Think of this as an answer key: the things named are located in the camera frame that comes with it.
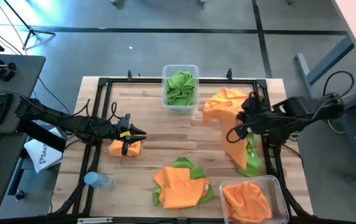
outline green towel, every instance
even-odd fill
[[[168,105],[193,104],[195,99],[195,77],[190,72],[177,72],[166,81]]]
[[[203,167],[199,165],[193,165],[186,157],[180,157],[178,158],[172,165],[173,167],[179,167],[179,168],[189,168],[190,169],[190,179],[198,179],[198,178],[203,178],[205,177]],[[156,189],[153,191],[152,199],[153,199],[153,205],[157,206],[160,204],[159,201],[159,195],[161,193],[161,187],[157,186]],[[201,203],[208,202],[209,200],[213,199],[213,188],[211,186],[208,187],[207,194],[202,197],[198,205]]]
[[[238,172],[246,175],[248,177],[254,177],[255,175],[258,174],[258,171],[260,171],[262,162],[257,156],[257,153],[254,150],[254,134],[253,133],[248,133],[247,137],[247,157],[246,157],[246,169],[242,169],[240,166],[238,166]]]

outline water bottle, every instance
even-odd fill
[[[84,176],[84,182],[92,187],[101,189],[113,189],[115,187],[115,182],[111,177],[96,172],[87,173]]]

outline gray desk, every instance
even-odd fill
[[[0,55],[0,59],[5,63],[14,62],[17,66],[16,76],[9,82],[0,80],[0,89],[15,91],[24,96],[31,96],[35,83],[45,63],[43,56],[21,56],[21,55]],[[8,122],[2,125],[15,126],[14,110],[19,104],[19,98],[14,96],[6,119]],[[16,162],[21,155],[27,134],[12,133],[4,134],[0,140],[0,205],[5,196],[5,192]]]

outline orange towel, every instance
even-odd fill
[[[210,180],[190,179],[189,168],[164,166],[154,180],[161,187],[159,201],[164,208],[177,209],[196,206],[207,194]]]
[[[242,111],[241,104],[248,98],[248,95],[223,88],[217,94],[213,95],[204,104],[203,109],[203,124],[211,119],[217,119],[221,122],[221,142],[222,147],[229,156],[242,169],[246,169],[246,141],[240,140],[236,143],[229,143],[226,135],[240,120],[236,119],[239,111]],[[229,135],[229,140],[238,139],[236,132],[232,131]]]
[[[249,182],[226,185],[222,192],[230,221],[260,223],[272,218],[268,201],[257,185]]]
[[[121,151],[123,148],[123,142],[119,140],[114,140],[109,146],[109,155],[111,156],[123,156]],[[139,154],[141,150],[141,141],[134,142],[128,146],[127,156],[134,157]]]

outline concrete floor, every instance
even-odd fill
[[[88,0],[10,2],[26,22],[37,26],[256,29],[251,0],[207,0],[204,7],[195,0],[125,0],[118,8],[109,0],[98,0],[96,4]],[[264,29],[345,29],[330,1],[297,0],[288,6],[286,0],[258,0],[258,6]],[[7,24],[2,14],[0,24]],[[14,45],[21,45],[11,27],[0,26],[0,34],[7,34]],[[288,96],[305,95],[295,54],[302,52],[312,68],[343,37],[265,35],[273,78],[284,80]],[[126,75],[127,70],[131,70],[142,76],[159,76],[166,64],[190,63],[199,67],[203,77],[223,77],[230,67],[234,77],[266,77],[256,34],[59,32],[48,38],[43,34],[31,38],[29,46],[33,47],[27,53],[46,56],[41,78],[70,110],[74,109],[81,78],[85,75]],[[355,86],[351,92],[355,91],[356,48],[328,73],[338,70],[354,74]],[[326,78],[324,76],[314,85],[319,95],[322,95]],[[349,78],[337,76],[331,82],[335,84],[329,86],[329,91],[341,93],[348,87]],[[35,91],[41,102],[63,110],[40,84]],[[300,134],[299,148],[315,215],[356,221],[356,183],[347,184],[343,180],[344,174],[356,172],[345,136],[334,133],[323,122],[316,122]],[[30,193],[32,200],[15,202],[8,199],[11,196],[6,196],[0,217],[46,213],[56,176],[52,171],[41,174],[25,171],[21,189],[36,189]],[[46,181],[33,181],[37,178]]]

